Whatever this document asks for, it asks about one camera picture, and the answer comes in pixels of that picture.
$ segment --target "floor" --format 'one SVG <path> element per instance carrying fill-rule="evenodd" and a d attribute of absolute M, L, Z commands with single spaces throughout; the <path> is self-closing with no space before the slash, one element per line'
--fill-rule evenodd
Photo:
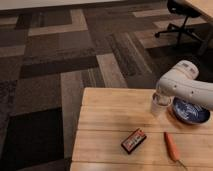
<path fill-rule="evenodd" d="M 0 170 L 69 170 L 85 87 L 155 88 L 182 59 L 213 82 L 213 46 L 153 34 L 169 22 L 166 1 L 129 1 L 0 16 Z M 202 18 L 188 22 L 205 37 Z"/>
<path fill-rule="evenodd" d="M 23 8 L 35 8 L 35 7 L 52 7 L 61 5 L 76 5 L 76 4 L 88 4 L 88 3 L 103 3 L 122 0 L 1 0 L 0 10 L 9 9 L 23 9 Z"/>

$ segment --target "wooden table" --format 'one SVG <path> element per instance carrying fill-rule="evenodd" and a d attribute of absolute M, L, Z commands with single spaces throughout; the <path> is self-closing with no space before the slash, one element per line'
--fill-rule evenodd
<path fill-rule="evenodd" d="M 213 0 L 184 0 L 186 4 L 200 12 L 203 17 L 209 22 L 212 26 L 208 35 L 206 36 L 203 44 L 201 45 L 198 55 L 201 56 L 206 51 L 209 42 L 213 37 Z"/>
<path fill-rule="evenodd" d="M 184 170 L 170 160 L 163 132 L 172 133 L 189 170 L 213 170 L 213 119 L 199 126 L 169 113 L 150 113 L 154 90 L 97 89 L 84 92 L 71 171 Z M 147 139 L 131 155 L 120 143 L 142 128 Z"/>

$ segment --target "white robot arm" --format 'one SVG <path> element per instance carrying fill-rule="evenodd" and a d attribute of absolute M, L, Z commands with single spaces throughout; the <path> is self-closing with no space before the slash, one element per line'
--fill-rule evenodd
<path fill-rule="evenodd" d="M 180 61 L 157 83 L 157 103 L 168 102 L 171 96 L 213 110 L 213 83 L 195 81 L 199 71 L 189 61 Z"/>

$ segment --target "office chair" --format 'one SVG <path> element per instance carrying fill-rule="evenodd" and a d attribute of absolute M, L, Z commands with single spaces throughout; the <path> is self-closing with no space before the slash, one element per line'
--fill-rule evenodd
<path fill-rule="evenodd" d="M 201 43 L 202 40 L 194 33 L 194 29 L 186 28 L 186 22 L 189 17 L 196 18 L 196 17 L 199 17 L 201 14 L 199 12 L 195 11 L 193 8 L 190 8 L 183 3 L 178 3 L 177 0 L 168 0 L 167 7 L 168 7 L 168 10 L 170 13 L 185 15 L 186 16 L 185 20 L 184 20 L 182 26 L 180 26 L 180 27 L 175 24 L 170 23 L 167 27 L 167 30 L 156 33 L 155 37 L 159 38 L 161 33 L 175 33 L 176 32 L 176 33 L 178 33 L 176 46 L 179 46 L 182 34 L 186 34 L 189 37 L 191 37 Z"/>

